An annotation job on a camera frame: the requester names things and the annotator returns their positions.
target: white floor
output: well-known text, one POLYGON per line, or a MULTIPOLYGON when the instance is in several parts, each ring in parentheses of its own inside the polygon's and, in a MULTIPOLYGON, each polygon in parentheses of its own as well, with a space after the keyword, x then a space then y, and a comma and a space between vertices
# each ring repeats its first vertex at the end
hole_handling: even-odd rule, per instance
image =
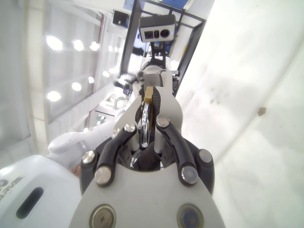
POLYGON ((303 22, 304 0, 216 0, 178 92, 227 227, 304 227, 303 22))

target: camera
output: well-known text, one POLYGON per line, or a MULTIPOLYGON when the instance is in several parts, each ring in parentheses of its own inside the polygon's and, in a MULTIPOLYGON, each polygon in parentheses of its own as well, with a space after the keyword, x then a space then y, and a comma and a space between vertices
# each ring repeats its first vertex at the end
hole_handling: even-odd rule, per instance
POLYGON ((139 32, 143 43, 172 41, 175 30, 176 18, 173 14, 140 18, 139 32))

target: black box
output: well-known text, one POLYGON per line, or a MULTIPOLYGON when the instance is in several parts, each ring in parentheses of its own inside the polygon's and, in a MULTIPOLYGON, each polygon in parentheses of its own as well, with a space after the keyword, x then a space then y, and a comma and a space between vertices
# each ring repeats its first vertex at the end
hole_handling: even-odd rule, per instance
POLYGON ((114 11, 113 24, 128 28, 129 15, 120 11, 114 11))

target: dirt spot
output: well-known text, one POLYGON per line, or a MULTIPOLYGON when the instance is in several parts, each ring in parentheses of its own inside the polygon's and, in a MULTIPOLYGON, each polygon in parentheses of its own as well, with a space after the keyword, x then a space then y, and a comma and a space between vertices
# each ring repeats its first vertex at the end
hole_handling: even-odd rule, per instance
POLYGON ((259 111, 257 112, 257 114, 258 114, 259 116, 262 116, 262 115, 264 115, 264 114, 266 113, 266 110, 267 110, 266 107, 261 107, 261 108, 259 109, 259 111))

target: metal screw cap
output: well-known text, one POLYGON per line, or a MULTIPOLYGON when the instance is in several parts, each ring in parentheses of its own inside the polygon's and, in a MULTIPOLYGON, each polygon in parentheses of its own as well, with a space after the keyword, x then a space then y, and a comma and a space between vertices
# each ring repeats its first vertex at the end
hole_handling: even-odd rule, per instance
POLYGON ((91 219, 92 228, 113 228, 116 224, 116 215, 112 207, 102 205, 98 207, 91 219))
POLYGON ((209 163, 212 160, 212 155, 210 154, 209 151, 207 150, 200 150, 199 151, 199 158, 205 162, 205 163, 209 163))
POLYGON ((133 132, 135 129, 136 129, 136 127, 135 127, 135 124, 130 124, 130 125, 128 125, 128 124, 126 124, 125 125, 125 127, 123 128, 126 132, 133 132))
POLYGON ((161 118, 158 118, 157 119, 157 124, 160 126, 160 127, 167 127, 169 125, 169 121, 167 118, 164 118, 164 117, 161 117, 161 118))
POLYGON ((89 164, 94 160, 95 157, 95 152, 94 151, 87 151, 83 156, 82 156, 82 162, 84 164, 89 164))
POLYGON ((204 218, 199 208, 195 205, 184 204, 178 210, 177 224, 179 228, 202 228, 204 218))
POLYGON ((96 170, 95 176, 94 176, 96 184, 99 186, 105 185, 106 183, 108 183, 110 181, 111 174, 112 174, 112 172, 111 172, 110 167, 108 167, 106 165, 99 167, 96 170))
POLYGON ((112 138, 115 138, 119 132, 119 129, 113 130, 112 138))
POLYGON ((181 169, 181 177, 186 183, 193 185, 197 182, 199 176, 194 167, 185 166, 181 169))

